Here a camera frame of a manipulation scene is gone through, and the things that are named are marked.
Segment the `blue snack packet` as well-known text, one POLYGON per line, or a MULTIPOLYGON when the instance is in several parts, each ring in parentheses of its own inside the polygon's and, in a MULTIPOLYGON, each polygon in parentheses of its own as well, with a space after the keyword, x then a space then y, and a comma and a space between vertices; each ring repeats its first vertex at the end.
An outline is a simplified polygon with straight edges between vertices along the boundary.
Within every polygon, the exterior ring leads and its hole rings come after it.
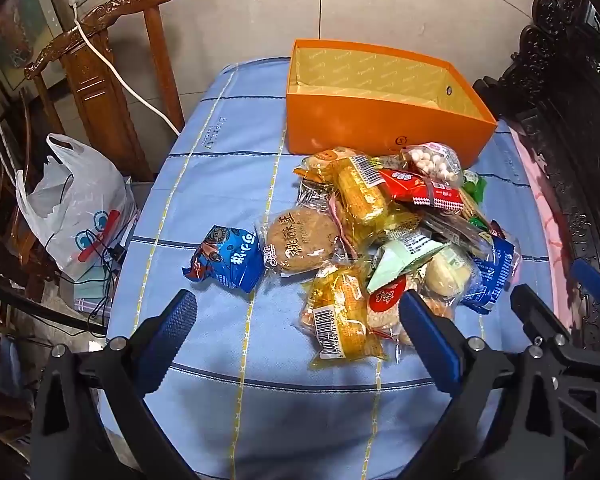
POLYGON ((479 314, 489 314, 502 292, 513 281, 521 262, 519 244, 516 240, 492 237, 492 249, 485 259, 471 256, 479 273, 480 282, 470 285, 461 304, 479 314))

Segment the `pale round bun packet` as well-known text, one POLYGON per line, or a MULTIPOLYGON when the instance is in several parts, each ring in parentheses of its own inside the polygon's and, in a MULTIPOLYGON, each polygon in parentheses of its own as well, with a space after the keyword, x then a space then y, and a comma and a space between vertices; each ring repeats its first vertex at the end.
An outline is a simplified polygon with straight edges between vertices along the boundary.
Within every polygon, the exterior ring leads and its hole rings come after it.
POLYGON ((427 263, 426 289, 443 298, 462 299, 481 284, 477 266, 462 248, 448 245, 427 263))

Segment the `round rice cracker red label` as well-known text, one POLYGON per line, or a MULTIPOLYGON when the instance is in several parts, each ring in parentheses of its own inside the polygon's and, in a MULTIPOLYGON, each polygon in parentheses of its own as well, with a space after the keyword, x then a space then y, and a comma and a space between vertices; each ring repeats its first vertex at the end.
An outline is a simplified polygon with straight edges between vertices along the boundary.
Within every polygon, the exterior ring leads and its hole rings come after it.
POLYGON ((367 325, 378 336, 392 339, 399 344, 409 344, 406 330, 400 322, 399 304, 414 282, 401 275, 391 283, 382 286, 368 297, 367 325))

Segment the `green white juice snack packet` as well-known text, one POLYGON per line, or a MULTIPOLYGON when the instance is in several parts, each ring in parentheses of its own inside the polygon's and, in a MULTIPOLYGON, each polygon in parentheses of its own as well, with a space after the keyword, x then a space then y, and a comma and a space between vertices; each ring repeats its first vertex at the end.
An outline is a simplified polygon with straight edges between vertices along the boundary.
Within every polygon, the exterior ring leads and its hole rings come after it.
POLYGON ((412 233, 402 240, 389 240, 378 250, 377 263, 368 281, 367 290, 376 292, 416 263, 434 256, 443 247, 442 243, 418 233, 412 233))

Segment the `white balls candy bag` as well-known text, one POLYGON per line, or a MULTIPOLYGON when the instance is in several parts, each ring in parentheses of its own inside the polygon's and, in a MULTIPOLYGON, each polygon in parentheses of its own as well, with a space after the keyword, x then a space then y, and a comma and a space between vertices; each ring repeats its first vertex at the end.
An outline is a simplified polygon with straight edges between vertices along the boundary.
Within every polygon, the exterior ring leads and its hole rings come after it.
POLYGON ((406 166, 424 177, 459 188, 463 182, 463 169, 457 154, 445 144, 427 142, 402 148, 400 153, 406 166))

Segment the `yellow cake packet front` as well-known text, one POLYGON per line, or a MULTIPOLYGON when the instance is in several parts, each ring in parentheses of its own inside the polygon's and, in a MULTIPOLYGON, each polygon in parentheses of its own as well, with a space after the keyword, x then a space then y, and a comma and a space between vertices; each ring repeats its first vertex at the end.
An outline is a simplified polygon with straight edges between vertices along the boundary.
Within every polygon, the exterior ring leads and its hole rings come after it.
POLYGON ((352 264, 327 263, 306 286, 300 328, 311 334, 317 352, 314 370, 366 358, 384 360, 379 338, 368 325, 367 260, 352 264))

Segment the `yellow cake packet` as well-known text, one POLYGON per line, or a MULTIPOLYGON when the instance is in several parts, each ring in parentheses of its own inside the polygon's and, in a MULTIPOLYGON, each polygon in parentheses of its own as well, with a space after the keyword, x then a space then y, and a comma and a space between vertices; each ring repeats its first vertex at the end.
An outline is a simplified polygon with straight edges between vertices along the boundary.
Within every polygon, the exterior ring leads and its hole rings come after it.
POLYGON ((387 213, 388 203, 382 188, 385 180, 367 155, 336 160, 332 164, 332 180, 355 222, 374 226, 387 213))
POLYGON ((366 358, 384 360, 379 338, 368 325, 367 260, 352 264, 327 263, 306 286, 300 328, 311 334, 317 352, 314 370, 366 358))

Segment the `red striped snack packet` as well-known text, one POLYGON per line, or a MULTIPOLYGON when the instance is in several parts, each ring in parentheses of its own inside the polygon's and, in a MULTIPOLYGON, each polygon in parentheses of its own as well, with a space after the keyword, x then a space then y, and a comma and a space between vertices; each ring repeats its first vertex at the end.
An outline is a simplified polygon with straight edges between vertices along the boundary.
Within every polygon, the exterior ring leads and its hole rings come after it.
POLYGON ((381 168, 379 174, 388 194, 397 202, 448 211, 461 211, 464 207, 456 188, 400 169, 381 168))

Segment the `blue cookie packet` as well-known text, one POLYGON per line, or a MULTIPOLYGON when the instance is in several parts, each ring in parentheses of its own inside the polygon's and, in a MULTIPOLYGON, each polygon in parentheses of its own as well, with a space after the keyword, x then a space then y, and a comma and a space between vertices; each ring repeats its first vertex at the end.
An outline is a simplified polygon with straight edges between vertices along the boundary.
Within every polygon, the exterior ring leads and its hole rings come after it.
POLYGON ((251 294, 264 273, 259 237, 243 229, 214 226, 182 273, 194 283, 212 278, 226 288, 251 294))

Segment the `round brown biscuit packet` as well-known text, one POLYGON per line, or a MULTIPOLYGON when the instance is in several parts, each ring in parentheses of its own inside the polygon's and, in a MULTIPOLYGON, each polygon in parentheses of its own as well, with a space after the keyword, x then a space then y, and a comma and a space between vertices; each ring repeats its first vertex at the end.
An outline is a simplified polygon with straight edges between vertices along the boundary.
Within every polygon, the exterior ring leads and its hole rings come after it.
POLYGON ((297 206, 279 214, 266 227, 264 264, 279 274, 306 273, 332 258, 338 242, 338 228, 328 214, 297 206))

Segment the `green plum candy packet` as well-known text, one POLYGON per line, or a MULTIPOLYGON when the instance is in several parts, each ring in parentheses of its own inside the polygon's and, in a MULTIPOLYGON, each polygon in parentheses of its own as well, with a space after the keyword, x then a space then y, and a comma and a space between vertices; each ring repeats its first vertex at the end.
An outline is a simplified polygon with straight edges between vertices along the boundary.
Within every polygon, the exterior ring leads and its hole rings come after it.
POLYGON ((486 179, 472 170, 464 170, 463 177, 462 189, 477 205, 480 205, 484 200, 484 192, 486 192, 486 179))

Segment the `white plastic bag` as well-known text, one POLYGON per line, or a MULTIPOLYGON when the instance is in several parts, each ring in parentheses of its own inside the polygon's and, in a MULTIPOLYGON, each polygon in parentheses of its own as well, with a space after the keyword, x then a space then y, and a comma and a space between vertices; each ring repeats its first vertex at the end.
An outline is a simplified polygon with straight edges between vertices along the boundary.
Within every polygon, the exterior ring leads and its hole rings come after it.
POLYGON ((136 203, 129 182, 101 152, 59 133, 46 143, 52 154, 32 192, 16 172, 18 207, 58 269, 77 281, 102 263, 136 217, 136 203))

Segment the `orange round pastry packet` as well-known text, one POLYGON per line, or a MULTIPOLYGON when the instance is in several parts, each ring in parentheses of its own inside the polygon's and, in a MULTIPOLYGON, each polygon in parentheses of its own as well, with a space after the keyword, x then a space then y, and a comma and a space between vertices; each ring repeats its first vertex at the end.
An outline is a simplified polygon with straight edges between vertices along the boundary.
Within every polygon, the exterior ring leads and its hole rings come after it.
POLYGON ((332 178, 330 166, 337 160, 347 159, 358 154, 357 151, 350 148, 331 148, 330 150, 320 151, 313 155, 306 156, 300 165, 294 168, 294 174, 304 180, 315 183, 328 183, 332 178))

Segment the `orange cardboard box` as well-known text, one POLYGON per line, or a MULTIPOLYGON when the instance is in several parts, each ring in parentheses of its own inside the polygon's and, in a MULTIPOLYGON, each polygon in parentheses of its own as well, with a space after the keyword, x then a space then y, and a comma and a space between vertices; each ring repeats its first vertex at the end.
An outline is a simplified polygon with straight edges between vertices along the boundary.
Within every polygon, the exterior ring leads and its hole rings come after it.
POLYGON ((437 142, 468 167, 495 128, 471 84, 441 58, 350 41, 294 42, 286 85, 292 154, 345 146, 390 155, 437 142))

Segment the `carved wooden chair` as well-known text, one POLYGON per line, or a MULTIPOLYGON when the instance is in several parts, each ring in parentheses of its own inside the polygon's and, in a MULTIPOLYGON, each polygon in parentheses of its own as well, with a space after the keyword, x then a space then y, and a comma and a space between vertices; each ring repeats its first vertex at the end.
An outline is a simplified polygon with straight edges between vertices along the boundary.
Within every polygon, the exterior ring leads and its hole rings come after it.
POLYGON ((185 119, 160 12, 160 6, 170 1, 108 0, 95 6, 74 22, 74 29, 52 39, 36 60, 23 69, 24 76, 38 90, 53 132, 63 133, 64 126, 42 76, 47 65, 59 62, 91 146, 109 158, 122 174, 140 182, 151 181, 154 173, 140 145, 125 99, 132 89, 114 69, 108 29, 122 16, 143 15, 160 99, 166 108, 151 107, 150 110, 164 119, 175 133, 180 133, 185 119))

